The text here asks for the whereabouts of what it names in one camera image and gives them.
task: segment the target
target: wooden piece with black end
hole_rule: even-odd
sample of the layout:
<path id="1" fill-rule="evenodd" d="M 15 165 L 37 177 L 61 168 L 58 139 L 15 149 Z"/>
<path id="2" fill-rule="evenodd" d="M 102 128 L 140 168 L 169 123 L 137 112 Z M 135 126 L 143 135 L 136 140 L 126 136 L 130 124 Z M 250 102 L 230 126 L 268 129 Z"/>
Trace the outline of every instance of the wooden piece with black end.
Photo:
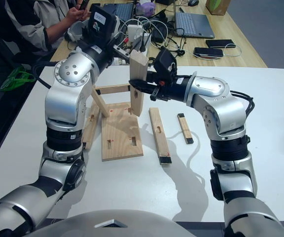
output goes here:
<path id="1" fill-rule="evenodd" d="M 149 114 L 160 164 L 172 163 L 171 154 L 168 149 L 168 144 L 158 108 L 150 108 Z"/>
<path id="2" fill-rule="evenodd" d="M 192 144 L 193 143 L 193 139 L 192 139 L 192 135 L 191 132 L 189 130 L 185 115 L 183 113 L 178 114 L 177 115 L 180 126 L 181 126 L 181 130 L 183 133 L 183 136 L 185 138 L 186 144 Z"/>

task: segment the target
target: wooden desk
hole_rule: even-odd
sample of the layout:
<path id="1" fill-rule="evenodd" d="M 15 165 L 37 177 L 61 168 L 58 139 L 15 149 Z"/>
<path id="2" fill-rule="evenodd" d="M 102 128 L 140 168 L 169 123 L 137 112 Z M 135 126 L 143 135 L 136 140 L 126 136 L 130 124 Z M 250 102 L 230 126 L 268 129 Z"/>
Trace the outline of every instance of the wooden desk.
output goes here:
<path id="1" fill-rule="evenodd" d="M 94 0 L 91 2 L 100 2 L 104 4 L 106 2 L 128 2 L 125 0 Z M 156 5 L 156 12 L 164 9 L 165 5 L 157 4 Z M 184 56 L 177 57 L 177 64 L 179 66 L 232 66 L 232 67 L 256 67 L 256 68 L 266 68 L 266 64 L 260 58 L 256 50 L 252 47 L 250 42 L 244 36 L 240 28 L 235 24 L 231 16 L 226 13 L 224 16 L 216 16 L 211 15 L 206 8 L 206 0 L 200 0 L 198 6 L 181 6 L 185 12 L 197 13 L 197 14 L 205 14 L 207 15 L 212 30 L 215 35 L 215 39 L 231 39 L 234 43 L 242 48 L 242 55 L 239 57 L 228 57 L 224 56 L 221 59 L 213 60 L 213 61 L 206 61 L 199 58 L 196 58 L 192 54 L 186 52 Z M 173 13 L 173 6 L 168 6 L 166 11 L 167 16 L 172 16 Z M 173 37 L 175 41 L 179 42 L 180 37 Z M 184 49 L 193 52 L 195 47 L 207 47 L 205 43 L 206 39 L 203 38 L 187 38 L 187 43 L 184 46 Z M 69 48 L 75 47 L 74 43 L 69 43 Z M 64 40 L 55 54 L 53 55 L 51 61 L 59 61 L 64 58 L 67 58 L 70 50 L 68 49 L 68 43 Z M 149 57 L 156 57 L 159 50 L 153 46 L 150 46 L 148 56 Z M 226 49 L 226 54 L 238 54 L 239 50 L 237 48 L 229 48 Z"/>

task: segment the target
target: person's arm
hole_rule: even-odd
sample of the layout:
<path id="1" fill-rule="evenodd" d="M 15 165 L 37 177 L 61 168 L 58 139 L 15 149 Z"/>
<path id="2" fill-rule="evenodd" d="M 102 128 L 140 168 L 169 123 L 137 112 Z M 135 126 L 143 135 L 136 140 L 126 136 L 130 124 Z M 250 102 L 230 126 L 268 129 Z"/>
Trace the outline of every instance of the person's arm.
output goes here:
<path id="1" fill-rule="evenodd" d="M 52 44 L 57 41 L 74 22 L 82 18 L 83 13 L 84 10 L 79 11 L 75 7 L 72 7 L 62 21 L 46 29 L 48 42 Z"/>

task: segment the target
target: floor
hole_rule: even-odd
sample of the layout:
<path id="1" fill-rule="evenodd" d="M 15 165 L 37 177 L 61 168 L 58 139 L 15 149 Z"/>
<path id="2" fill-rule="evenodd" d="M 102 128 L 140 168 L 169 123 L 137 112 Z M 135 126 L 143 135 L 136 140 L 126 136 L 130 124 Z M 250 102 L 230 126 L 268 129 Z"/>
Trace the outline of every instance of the floor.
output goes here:
<path id="1" fill-rule="evenodd" d="M 284 68 L 284 1 L 232 0 L 228 12 L 268 68 Z"/>

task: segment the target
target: wooden board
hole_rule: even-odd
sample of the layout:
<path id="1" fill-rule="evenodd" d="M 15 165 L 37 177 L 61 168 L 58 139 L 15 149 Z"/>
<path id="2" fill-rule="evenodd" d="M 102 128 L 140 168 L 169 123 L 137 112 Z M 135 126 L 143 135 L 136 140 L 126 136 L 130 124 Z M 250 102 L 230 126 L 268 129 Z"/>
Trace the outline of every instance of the wooden board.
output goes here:
<path id="1" fill-rule="evenodd" d="M 132 50 L 130 54 L 130 79 L 146 80 L 148 58 L 142 53 Z M 143 108 L 144 93 L 130 88 L 132 113 L 140 116 Z"/>
<path id="2" fill-rule="evenodd" d="M 130 102 L 107 104 L 110 116 L 102 118 L 102 160 L 143 156 L 138 118 Z"/>
<path id="3" fill-rule="evenodd" d="M 127 92 L 130 91 L 130 84 L 98 86 L 95 90 L 99 95 Z"/>
<path id="4" fill-rule="evenodd" d="M 183 133 L 183 137 L 185 138 L 186 144 L 192 144 L 193 143 L 193 139 L 192 139 L 192 135 L 191 132 L 189 130 L 185 115 L 183 113 L 178 114 L 177 115 L 179 123 L 180 123 L 180 127 Z"/>
<path id="5" fill-rule="evenodd" d="M 100 108 L 100 110 L 102 111 L 102 114 L 106 118 L 109 117 L 109 110 L 107 108 L 107 105 L 106 105 L 105 101 L 102 99 L 102 97 L 97 94 L 94 86 L 93 86 L 93 90 L 92 90 L 92 97 L 95 100 L 98 107 Z"/>
<path id="6" fill-rule="evenodd" d="M 158 108 L 150 108 L 149 114 L 160 164 L 172 163 L 171 154 L 168 149 L 168 144 Z"/>
<path id="7" fill-rule="evenodd" d="M 82 142 L 85 149 L 90 149 L 92 147 L 100 112 L 98 105 L 95 100 L 93 100 L 91 110 L 83 130 Z"/>

